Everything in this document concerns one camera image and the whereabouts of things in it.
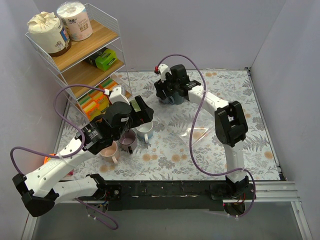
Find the slate blue mug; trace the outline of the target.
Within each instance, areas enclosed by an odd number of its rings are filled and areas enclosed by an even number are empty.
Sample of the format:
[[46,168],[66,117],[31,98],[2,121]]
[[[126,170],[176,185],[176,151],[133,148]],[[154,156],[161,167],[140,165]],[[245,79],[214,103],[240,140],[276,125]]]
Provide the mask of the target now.
[[174,105],[175,100],[172,96],[167,97],[166,99],[159,99],[159,102],[164,105]]

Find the mauve pink mug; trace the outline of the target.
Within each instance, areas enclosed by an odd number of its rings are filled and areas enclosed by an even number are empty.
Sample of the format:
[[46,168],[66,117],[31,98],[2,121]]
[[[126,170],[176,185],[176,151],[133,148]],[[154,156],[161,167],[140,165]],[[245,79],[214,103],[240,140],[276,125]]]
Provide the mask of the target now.
[[126,152],[129,152],[130,154],[133,154],[133,151],[136,149],[138,145],[137,135],[132,129],[130,129],[120,137],[118,142],[121,149],[123,149]]

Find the blue white mug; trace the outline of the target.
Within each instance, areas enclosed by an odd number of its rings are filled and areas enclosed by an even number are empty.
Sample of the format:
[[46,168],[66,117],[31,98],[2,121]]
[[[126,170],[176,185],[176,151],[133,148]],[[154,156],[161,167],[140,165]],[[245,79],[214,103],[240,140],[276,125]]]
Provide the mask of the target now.
[[153,122],[144,123],[136,127],[137,136],[144,140],[145,143],[149,143],[153,137],[154,124]]

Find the peach pink mug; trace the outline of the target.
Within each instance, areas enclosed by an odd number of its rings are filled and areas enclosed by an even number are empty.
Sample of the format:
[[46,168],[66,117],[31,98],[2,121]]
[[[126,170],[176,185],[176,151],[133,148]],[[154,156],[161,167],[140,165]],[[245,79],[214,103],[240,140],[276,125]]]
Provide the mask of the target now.
[[102,149],[99,153],[99,155],[109,163],[118,164],[119,158],[120,158],[120,151],[118,148],[118,145],[115,141],[112,142],[111,146],[108,146],[104,149]]

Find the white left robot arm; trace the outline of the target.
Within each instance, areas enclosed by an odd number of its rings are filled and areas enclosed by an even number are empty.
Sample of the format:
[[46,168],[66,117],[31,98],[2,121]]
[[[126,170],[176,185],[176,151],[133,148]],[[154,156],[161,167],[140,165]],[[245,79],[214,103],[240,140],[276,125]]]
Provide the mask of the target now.
[[33,217],[50,211],[56,204],[78,197],[101,200],[108,191],[98,173],[81,180],[62,179],[78,165],[110,147],[125,132],[153,120],[154,110],[138,95],[129,103],[117,101],[80,129],[75,137],[38,169],[18,173],[12,179],[21,200]]

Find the teal grey mug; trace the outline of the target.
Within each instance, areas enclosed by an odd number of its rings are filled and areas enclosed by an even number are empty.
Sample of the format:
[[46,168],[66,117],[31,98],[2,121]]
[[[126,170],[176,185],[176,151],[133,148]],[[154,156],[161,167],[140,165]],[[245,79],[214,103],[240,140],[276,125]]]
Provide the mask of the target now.
[[172,97],[173,97],[175,105],[181,105],[185,101],[185,97],[184,96],[180,96],[178,92],[175,92]]

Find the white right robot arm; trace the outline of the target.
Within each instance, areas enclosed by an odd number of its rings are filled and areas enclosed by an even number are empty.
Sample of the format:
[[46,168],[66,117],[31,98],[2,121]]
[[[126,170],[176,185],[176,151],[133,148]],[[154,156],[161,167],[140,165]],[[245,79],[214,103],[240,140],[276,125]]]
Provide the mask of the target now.
[[225,192],[232,199],[239,198],[249,185],[243,153],[248,124],[242,105],[208,92],[204,83],[191,81],[182,64],[173,67],[160,64],[154,72],[160,76],[160,80],[154,84],[158,98],[165,101],[178,95],[214,117],[215,135],[223,144],[226,157]]

